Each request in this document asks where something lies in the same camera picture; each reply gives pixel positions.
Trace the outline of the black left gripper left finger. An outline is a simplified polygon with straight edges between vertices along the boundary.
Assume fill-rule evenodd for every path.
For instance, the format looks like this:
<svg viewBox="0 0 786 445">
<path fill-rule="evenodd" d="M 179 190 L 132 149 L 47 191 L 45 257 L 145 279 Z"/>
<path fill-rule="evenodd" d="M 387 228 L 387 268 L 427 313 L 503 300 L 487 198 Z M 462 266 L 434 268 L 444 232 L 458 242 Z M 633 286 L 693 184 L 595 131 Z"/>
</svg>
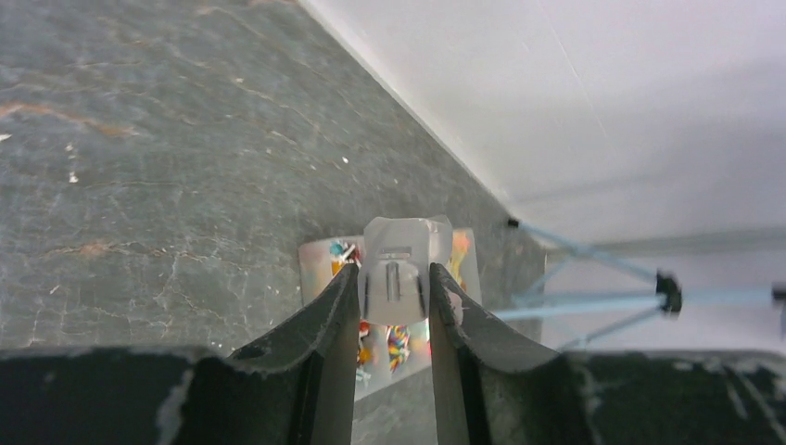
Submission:
<svg viewBox="0 0 786 445">
<path fill-rule="evenodd" d="M 230 355 L 246 371 L 237 444 L 348 444 L 360 325 L 359 269 Z"/>
</svg>

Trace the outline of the clear plastic scoop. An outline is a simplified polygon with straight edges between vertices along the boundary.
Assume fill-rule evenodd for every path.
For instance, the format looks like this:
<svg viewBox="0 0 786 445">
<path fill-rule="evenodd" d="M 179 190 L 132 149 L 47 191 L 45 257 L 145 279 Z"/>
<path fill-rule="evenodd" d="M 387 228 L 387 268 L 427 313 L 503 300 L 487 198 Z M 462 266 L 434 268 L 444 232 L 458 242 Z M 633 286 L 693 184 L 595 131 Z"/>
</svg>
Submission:
<svg viewBox="0 0 786 445">
<path fill-rule="evenodd" d="M 363 231 L 358 277 L 361 318 L 370 324 L 409 325 L 428 317 L 430 266 L 445 265 L 453 227 L 445 215 L 384 218 Z"/>
</svg>

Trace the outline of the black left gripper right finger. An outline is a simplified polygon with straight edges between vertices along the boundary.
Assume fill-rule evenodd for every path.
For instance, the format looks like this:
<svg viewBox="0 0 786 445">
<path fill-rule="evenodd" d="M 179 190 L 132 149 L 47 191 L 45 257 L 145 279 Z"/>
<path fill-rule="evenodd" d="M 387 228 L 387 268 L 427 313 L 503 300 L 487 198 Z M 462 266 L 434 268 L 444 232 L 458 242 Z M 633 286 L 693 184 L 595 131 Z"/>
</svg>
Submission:
<svg viewBox="0 0 786 445">
<path fill-rule="evenodd" d="M 537 368 L 557 354 L 472 300 L 447 271 L 429 269 L 429 329 L 441 444 L 551 444 Z"/>
</svg>

